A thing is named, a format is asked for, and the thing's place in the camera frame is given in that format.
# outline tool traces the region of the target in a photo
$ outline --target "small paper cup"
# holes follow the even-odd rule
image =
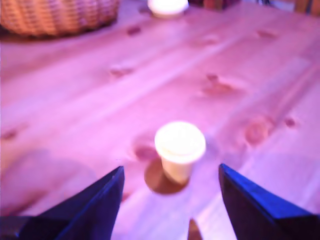
[[[180,16],[189,7],[188,0],[148,0],[149,9],[158,18]]]
[[[161,127],[155,134],[154,143],[164,174],[182,185],[188,182],[195,162],[206,152],[204,135],[195,125],[184,121]]]

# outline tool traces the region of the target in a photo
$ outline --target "cup lid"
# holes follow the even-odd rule
[[[154,142],[159,155],[167,160],[174,159],[175,162],[192,161],[199,158],[206,149],[202,132],[195,125],[184,121],[170,122],[161,127]]]

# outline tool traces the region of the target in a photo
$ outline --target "wicker basket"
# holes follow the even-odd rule
[[[27,36],[76,34],[117,19],[120,0],[1,0],[1,25]]]

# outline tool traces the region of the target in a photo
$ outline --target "wooden table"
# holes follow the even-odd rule
[[[320,19],[252,3],[156,19],[124,0],[117,24],[75,37],[1,37],[1,214],[36,215],[124,165],[113,240],[234,240],[221,162],[320,212]],[[153,146],[173,120],[207,152],[166,188]]]

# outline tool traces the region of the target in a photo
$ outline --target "white candle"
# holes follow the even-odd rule
[[[148,0],[148,7],[159,17],[175,16],[183,13],[189,6],[188,0]]]

